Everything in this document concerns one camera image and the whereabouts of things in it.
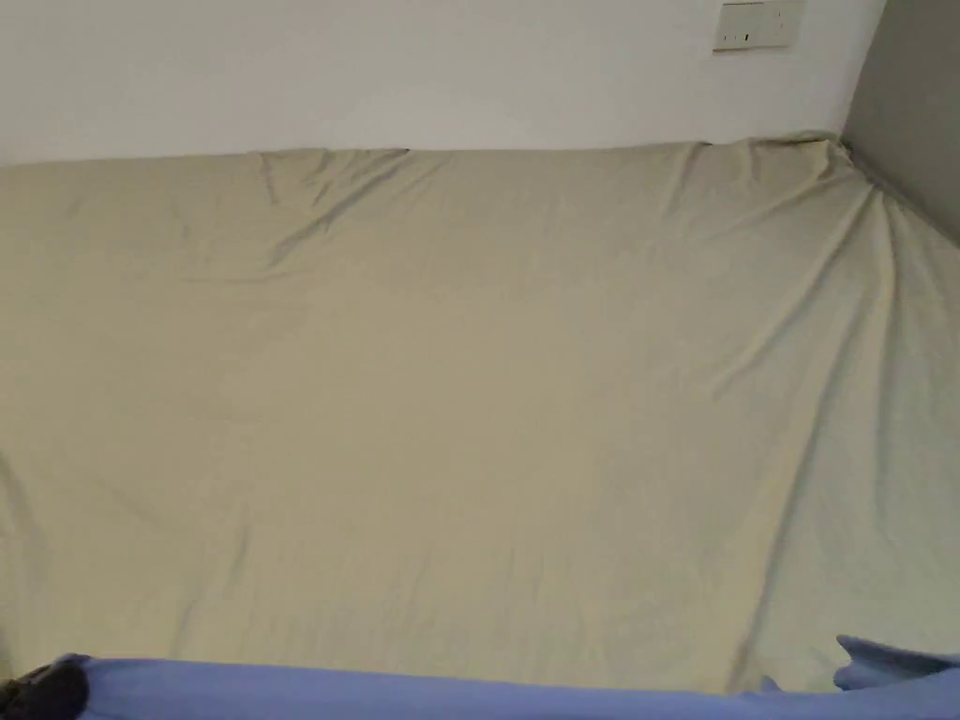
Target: black object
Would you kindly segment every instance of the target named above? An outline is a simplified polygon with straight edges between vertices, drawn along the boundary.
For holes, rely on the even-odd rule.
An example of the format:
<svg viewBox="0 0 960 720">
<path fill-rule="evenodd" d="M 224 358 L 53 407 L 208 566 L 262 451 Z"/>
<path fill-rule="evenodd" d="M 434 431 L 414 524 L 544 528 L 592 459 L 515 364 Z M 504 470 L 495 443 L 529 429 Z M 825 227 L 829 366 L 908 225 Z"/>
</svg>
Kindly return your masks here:
<svg viewBox="0 0 960 720">
<path fill-rule="evenodd" d="M 0 687 L 0 720 L 76 720 L 89 695 L 84 669 L 61 660 Z"/>
</svg>

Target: wall switch plate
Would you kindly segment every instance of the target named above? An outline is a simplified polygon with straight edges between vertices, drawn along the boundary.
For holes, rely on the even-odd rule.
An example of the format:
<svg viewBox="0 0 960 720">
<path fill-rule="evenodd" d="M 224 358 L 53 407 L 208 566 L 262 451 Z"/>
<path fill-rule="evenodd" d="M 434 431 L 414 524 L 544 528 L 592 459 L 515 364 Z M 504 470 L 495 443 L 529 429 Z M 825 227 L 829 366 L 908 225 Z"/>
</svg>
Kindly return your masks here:
<svg viewBox="0 0 960 720">
<path fill-rule="evenodd" d="M 805 0 L 725 3 L 713 41 L 714 52 L 790 47 L 800 34 Z"/>
</svg>

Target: blue fabric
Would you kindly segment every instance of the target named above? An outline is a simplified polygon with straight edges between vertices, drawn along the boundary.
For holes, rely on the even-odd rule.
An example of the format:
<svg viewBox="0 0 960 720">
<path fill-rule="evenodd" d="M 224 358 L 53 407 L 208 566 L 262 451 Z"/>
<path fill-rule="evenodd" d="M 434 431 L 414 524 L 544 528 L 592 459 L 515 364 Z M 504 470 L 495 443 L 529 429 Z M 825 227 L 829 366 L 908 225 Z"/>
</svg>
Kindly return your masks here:
<svg viewBox="0 0 960 720">
<path fill-rule="evenodd" d="M 960 659 L 842 637 L 843 693 L 730 697 L 374 673 L 82 658 L 82 720 L 957 720 Z"/>
</svg>

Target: white wall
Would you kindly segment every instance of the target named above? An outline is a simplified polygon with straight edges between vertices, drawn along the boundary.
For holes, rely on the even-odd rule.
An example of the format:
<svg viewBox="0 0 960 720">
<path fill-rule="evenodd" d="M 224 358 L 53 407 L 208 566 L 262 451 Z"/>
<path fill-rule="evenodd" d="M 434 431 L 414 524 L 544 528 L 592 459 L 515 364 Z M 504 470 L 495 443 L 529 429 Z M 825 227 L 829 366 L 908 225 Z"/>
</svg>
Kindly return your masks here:
<svg viewBox="0 0 960 720">
<path fill-rule="evenodd" d="M 0 0 L 0 162 L 839 131 L 882 0 L 713 56 L 722 0 Z"/>
</svg>

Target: mattress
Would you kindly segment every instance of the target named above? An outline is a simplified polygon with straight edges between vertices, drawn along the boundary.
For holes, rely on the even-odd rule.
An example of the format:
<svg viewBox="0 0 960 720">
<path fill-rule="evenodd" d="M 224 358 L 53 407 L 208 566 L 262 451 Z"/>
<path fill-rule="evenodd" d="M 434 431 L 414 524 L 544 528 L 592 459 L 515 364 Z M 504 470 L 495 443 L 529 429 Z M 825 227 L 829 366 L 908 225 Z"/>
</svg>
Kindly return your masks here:
<svg viewBox="0 0 960 720">
<path fill-rule="evenodd" d="M 960 252 L 831 139 L 0 169 L 0 665 L 960 646 Z"/>
</svg>

